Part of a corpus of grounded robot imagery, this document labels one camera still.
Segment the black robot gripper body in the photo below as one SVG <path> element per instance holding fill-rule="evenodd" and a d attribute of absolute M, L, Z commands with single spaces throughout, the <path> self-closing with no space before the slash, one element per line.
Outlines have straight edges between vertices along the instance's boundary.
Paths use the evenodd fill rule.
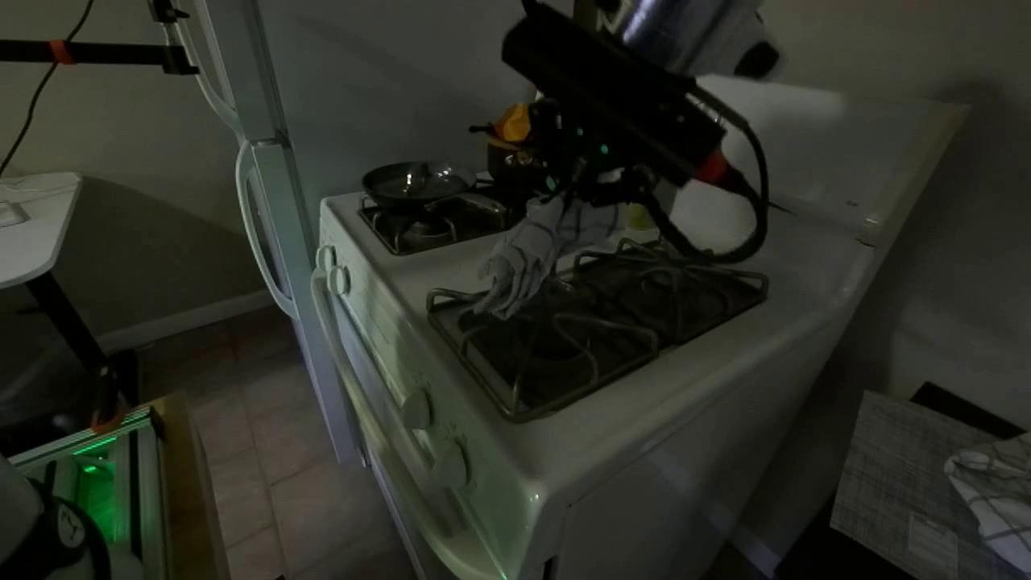
<path fill-rule="evenodd" d="M 725 129 L 615 42 L 540 0 L 502 39 L 502 63 L 536 84 L 531 155 L 561 189 L 613 205 L 656 180 L 719 184 Z"/>

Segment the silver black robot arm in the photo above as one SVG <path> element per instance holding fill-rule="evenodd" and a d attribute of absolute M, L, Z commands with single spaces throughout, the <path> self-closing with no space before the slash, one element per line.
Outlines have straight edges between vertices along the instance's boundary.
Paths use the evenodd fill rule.
<path fill-rule="evenodd" d="M 707 74 L 766 78 L 781 63 L 764 0 L 586 0 L 593 24 L 522 5 L 502 63 L 540 100 L 515 149 L 540 188 L 593 204 L 623 201 L 629 176 L 719 176 L 725 129 L 689 91 Z"/>

